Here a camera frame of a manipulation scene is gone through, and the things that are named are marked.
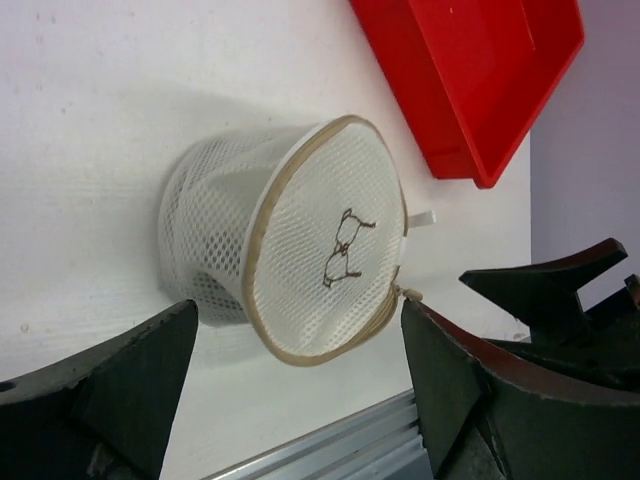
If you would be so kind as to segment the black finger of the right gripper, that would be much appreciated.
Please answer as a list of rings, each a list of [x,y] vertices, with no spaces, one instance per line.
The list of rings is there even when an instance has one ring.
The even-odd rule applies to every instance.
[[[578,319],[585,314],[578,291],[628,257],[618,240],[557,260],[464,272],[459,280],[519,320]]]

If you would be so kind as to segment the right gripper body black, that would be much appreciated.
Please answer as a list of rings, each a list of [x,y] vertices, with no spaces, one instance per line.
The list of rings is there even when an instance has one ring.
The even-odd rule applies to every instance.
[[[578,319],[520,320],[526,342],[493,345],[546,369],[599,386],[639,391],[639,276]]]

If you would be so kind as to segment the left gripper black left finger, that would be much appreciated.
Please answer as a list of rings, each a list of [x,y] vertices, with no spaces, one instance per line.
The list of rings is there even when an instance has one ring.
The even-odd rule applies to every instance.
[[[198,330],[185,300],[1,383],[4,479],[157,479]]]

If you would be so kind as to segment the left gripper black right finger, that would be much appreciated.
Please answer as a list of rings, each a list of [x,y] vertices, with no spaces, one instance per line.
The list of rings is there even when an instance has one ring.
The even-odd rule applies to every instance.
[[[434,478],[638,478],[638,394],[528,362],[415,300],[401,328]]]

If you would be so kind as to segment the beige zipper pull tab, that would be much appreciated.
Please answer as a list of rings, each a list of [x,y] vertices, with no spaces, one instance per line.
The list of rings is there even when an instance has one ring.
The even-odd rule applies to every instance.
[[[423,300],[423,294],[412,288],[404,288],[399,285],[393,287],[394,293],[397,297],[403,297],[410,301],[421,302]]]

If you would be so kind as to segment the white mesh laundry bag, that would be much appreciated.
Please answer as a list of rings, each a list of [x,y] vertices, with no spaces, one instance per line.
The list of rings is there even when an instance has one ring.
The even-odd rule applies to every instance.
[[[280,361],[326,363],[377,335],[410,214],[389,149],[357,115],[192,144],[162,195],[162,282],[214,326],[247,325]]]

